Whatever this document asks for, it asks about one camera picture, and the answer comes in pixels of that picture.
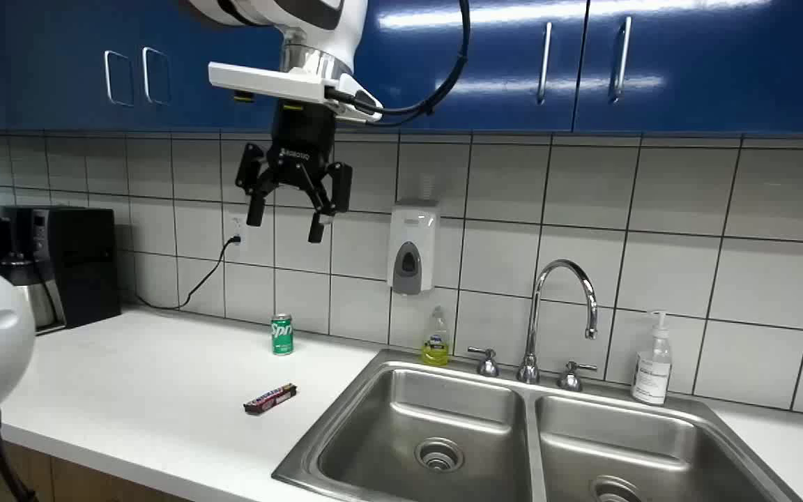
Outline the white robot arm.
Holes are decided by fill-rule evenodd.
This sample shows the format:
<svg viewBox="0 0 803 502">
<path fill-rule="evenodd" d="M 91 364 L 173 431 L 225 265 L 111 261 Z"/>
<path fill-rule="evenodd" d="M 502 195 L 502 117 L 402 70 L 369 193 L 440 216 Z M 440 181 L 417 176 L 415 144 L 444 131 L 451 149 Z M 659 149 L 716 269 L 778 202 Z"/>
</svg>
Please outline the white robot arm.
<svg viewBox="0 0 803 502">
<path fill-rule="evenodd" d="M 270 148 L 249 142 L 235 183 L 250 198 L 244 222 L 260 226 L 264 198 L 299 186 L 311 202 L 310 243 L 323 240 L 323 221 L 345 211 L 352 166 L 331 159 L 335 128 L 378 123 L 383 103 L 355 78 L 369 0 L 189 0 L 221 24 L 275 28 L 282 67 L 208 62 L 212 85 L 275 101 Z"/>
</svg>

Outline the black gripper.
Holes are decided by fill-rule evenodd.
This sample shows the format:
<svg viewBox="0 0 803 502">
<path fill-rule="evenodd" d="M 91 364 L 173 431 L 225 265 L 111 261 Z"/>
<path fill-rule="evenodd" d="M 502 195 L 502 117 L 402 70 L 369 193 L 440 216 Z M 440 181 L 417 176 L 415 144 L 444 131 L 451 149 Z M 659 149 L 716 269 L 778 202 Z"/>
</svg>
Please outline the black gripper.
<svg viewBox="0 0 803 502">
<path fill-rule="evenodd" d="M 260 226 L 264 198 L 289 183 L 311 200 L 310 243 L 323 240 L 323 214 L 345 211 L 352 200 L 352 166 L 331 162 L 337 117 L 327 106 L 278 101 L 270 148 L 249 142 L 235 183 L 250 198 L 249 226 Z"/>
</svg>

